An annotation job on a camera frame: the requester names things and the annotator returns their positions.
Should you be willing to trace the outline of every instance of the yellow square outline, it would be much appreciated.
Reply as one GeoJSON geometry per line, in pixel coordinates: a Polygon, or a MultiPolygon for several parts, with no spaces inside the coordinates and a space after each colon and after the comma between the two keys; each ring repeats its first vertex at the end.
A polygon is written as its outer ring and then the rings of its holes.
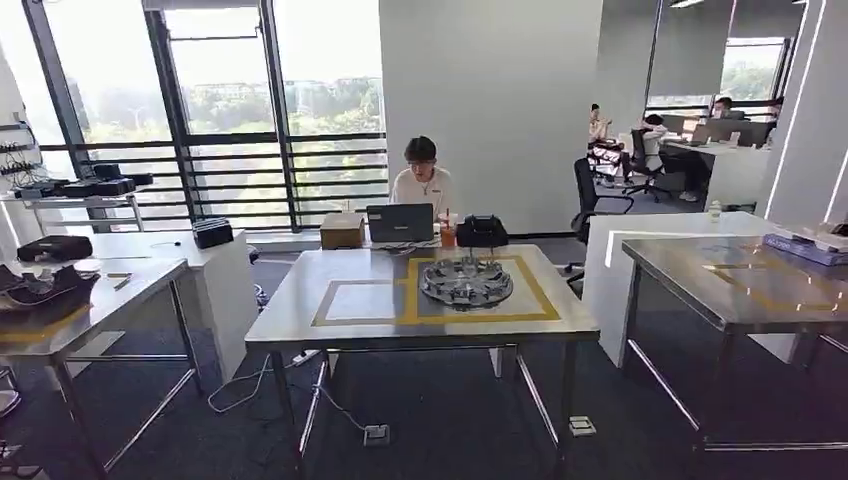
{"type": "Polygon", "coordinates": [[[489,323],[489,322],[520,322],[520,321],[554,321],[560,320],[556,307],[545,295],[545,291],[530,267],[520,255],[496,255],[481,256],[478,258],[491,258],[494,260],[513,260],[518,270],[524,276],[527,286],[533,293],[536,302],[542,307],[541,313],[510,313],[497,315],[467,315],[462,313],[450,313],[445,315],[419,315],[418,314],[418,271],[422,263],[430,263],[438,258],[410,258],[407,265],[407,278],[388,280],[331,280],[324,292],[324,297],[318,305],[318,310],[312,319],[313,327],[324,326],[359,326],[359,325],[444,325],[447,323],[489,323]],[[338,289],[342,285],[400,285],[406,289],[404,312],[397,318],[350,318],[344,320],[327,320],[327,313],[335,298],[338,289]]]}

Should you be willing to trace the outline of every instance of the tissue box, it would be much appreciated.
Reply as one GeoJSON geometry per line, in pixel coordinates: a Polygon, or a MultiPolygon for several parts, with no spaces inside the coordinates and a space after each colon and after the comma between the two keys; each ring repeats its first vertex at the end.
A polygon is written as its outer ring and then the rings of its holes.
{"type": "Polygon", "coordinates": [[[321,224],[321,248],[362,248],[365,217],[361,213],[329,213],[321,224]]]}

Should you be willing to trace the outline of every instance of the person sitting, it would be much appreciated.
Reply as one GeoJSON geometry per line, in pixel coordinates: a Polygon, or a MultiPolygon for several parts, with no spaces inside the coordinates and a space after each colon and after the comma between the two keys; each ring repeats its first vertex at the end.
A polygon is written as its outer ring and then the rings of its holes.
{"type": "Polygon", "coordinates": [[[733,110],[733,99],[730,97],[721,97],[716,100],[713,105],[713,118],[723,118],[726,120],[744,120],[745,112],[733,110]]]}
{"type": "Polygon", "coordinates": [[[436,166],[436,144],[424,136],[413,138],[404,157],[409,168],[395,177],[389,203],[430,203],[434,220],[448,210],[457,212],[451,174],[436,166]]]}
{"type": "Polygon", "coordinates": [[[703,185],[710,178],[710,169],[701,156],[695,152],[669,155],[661,151],[660,142],[668,133],[659,115],[648,115],[642,121],[642,139],[645,144],[645,160],[651,170],[663,167],[665,173],[682,172],[685,176],[684,191],[680,199],[697,202],[703,185]]]}
{"type": "Polygon", "coordinates": [[[601,107],[593,103],[592,109],[589,110],[589,143],[606,140],[610,124],[612,120],[601,118],[601,107]]]}

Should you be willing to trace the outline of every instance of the floor power outlet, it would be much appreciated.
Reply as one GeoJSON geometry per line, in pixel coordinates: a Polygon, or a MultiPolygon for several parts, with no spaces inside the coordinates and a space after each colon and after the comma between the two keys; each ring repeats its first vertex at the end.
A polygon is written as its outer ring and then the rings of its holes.
{"type": "Polygon", "coordinates": [[[388,445],[391,435],[388,425],[366,425],[362,444],[366,447],[382,447],[388,445]]]}

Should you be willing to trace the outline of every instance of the white wall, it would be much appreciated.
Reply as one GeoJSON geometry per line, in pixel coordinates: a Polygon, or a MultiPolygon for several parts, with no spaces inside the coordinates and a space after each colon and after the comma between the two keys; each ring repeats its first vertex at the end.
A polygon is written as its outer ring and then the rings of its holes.
{"type": "Polygon", "coordinates": [[[645,108],[656,3],[604,0],[593,102],[613,121],[613,137],[637,125],[645,108]]]}
{"type": "Polygon", "coordinates": [[[390,174],[427,135],[462,213],[494,213],[510,233],[570,231],[601,4],[381,1],[390,174]]]}
{"type": "Polygon", "coordinates": [[[731,37],[793,38],[801,25],[804,5],[774,0],[737,0],[731,37]]]}
{"type": "Polygon", "coordinates": [[[817,225],[848,213],[848,2],[812,0],[802,30],[758,213],[817,225]]]}
{"type": "Polygon", "coordinates": [[[670,8],[664,0],[651,95],[712,95],[721,88],[733,0],[670,8]]]}

